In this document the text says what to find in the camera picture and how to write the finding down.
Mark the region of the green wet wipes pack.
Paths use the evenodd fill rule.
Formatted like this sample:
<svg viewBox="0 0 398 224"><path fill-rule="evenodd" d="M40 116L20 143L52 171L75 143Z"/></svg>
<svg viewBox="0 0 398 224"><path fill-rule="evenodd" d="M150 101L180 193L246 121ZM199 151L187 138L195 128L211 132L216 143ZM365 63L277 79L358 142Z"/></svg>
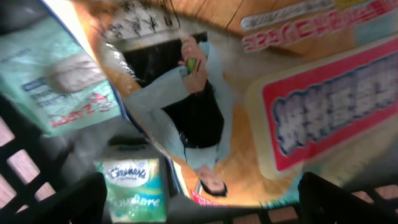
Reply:
<svg viewBox="0 0 398 224"><path fill-rule="evenodd" d="M102 70L51 16L1 36L1 94L51 137L120 115Z"/></svg>

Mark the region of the yellow snack bag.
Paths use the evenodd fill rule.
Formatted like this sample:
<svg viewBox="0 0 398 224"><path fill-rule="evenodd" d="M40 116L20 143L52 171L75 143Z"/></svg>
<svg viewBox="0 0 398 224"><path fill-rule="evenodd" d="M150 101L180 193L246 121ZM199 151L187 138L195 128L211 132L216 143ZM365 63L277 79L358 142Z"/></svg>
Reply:
<svg viewBox="0 0 398 224"><path fill-rule="evenodd" d="M47 1L203 205L397 177L396 1Z"/></svg>

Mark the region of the grey plastic shopping basket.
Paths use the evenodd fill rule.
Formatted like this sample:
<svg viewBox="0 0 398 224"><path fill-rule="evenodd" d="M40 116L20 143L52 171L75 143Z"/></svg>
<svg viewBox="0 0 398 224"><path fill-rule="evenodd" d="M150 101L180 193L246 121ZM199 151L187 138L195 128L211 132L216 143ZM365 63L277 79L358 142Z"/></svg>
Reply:
<svg viewBox="0 0 398 224"><path fill-rule="evenodd" d="M16 193L1 209L2 223L18 223L19 212L37 207L45 199L93 173L91 169L82 166L78 156L80 148L76 141L82 141L83 149L90 150L101 149L108 143L148 144L144 135L122 117L56 138L43 137L40 130L17 112L6 99L1 100L1 118L14 135L12 140L1 147L1 175ZM247 220L250 215L257 217L261 223L271 223L275 215L280 216L281 223L289 223L290 213L296 214L292 222L300 223L299 202L275 208L199 205L177 194L176 185L172 182L171 166L164 157L162 165L168 223L232 223L239 219ZM369 185L376 185L378 188L397 185L397 144L393 144L387 154L376 159L351 182L340 188L373 203L363 192ZM101 223L109 221L104 205Z"/></svg>

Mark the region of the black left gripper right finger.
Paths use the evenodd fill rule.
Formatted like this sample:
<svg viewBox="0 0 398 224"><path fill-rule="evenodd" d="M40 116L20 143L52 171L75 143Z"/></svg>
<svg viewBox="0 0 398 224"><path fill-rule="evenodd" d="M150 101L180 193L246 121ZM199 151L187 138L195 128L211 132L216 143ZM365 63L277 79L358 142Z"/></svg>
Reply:
<svg viewBox="0 0 398 224"><path fill-rule="evenodd" d="M300 223L397 223L397 198L384 198L369 185L373 203L345 191L320 176L306 172L299 185Z"/></svg>

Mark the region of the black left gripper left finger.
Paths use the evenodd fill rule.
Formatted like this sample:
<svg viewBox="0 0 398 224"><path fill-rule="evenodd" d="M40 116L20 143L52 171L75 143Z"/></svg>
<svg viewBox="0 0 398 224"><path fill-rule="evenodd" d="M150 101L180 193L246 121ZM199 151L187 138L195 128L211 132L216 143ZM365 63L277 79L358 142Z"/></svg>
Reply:
<svg viewBox="0 0 398 224"><path fill-rule="evenodd" d="M101 223L107 190L103 174L94 172L18 213L18 223Z"/></svg>

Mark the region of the green tissue pack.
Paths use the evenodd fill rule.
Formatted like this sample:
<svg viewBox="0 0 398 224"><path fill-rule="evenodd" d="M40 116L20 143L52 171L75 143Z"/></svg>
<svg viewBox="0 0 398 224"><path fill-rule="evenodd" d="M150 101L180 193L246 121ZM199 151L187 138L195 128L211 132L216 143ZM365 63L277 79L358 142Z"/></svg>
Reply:
<svg viewBox="0 0 398 224"><path fill-rule="evenodd" d="M163 223L167 196L162 154L148 144L113 145L95 159L112 223Z"/></svg>

